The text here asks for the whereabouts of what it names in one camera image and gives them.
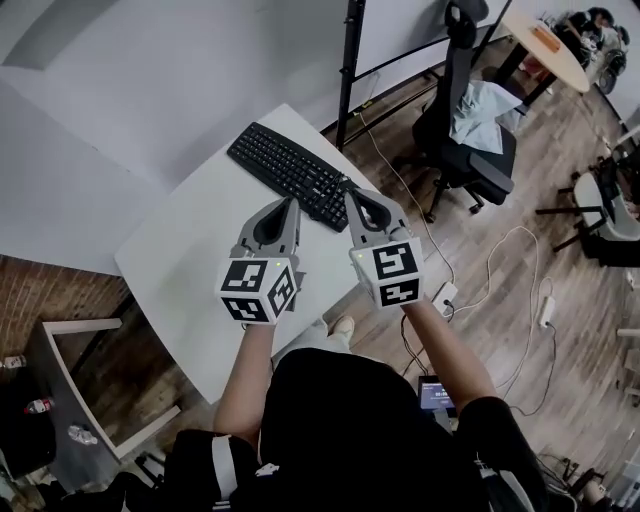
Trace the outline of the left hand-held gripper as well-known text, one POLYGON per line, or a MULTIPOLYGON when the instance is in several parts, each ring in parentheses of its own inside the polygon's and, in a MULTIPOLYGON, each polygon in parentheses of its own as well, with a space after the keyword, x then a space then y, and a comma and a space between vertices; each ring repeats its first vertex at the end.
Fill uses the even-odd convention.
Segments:
POLYGON ((304 274, 298 270, 301 210, 293 197, 269 203, 241 228, 216 277, 216 296, 242 324, 275 325, 295 309, 304 274))

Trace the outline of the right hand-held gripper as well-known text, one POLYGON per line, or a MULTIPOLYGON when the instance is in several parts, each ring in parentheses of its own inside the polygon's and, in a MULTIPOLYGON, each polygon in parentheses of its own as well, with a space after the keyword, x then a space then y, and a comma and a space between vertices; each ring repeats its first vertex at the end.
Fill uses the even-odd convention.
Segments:
POLYGON ((380 193, 362 188, 345 194, 345 207, 355 247, 349 256, 360 284, 375 306, 383 309, 422 300, 422 245, 419 238, 410 238, 402 207, 380 193), (365 247, 370 241, 391 242, 365 247))

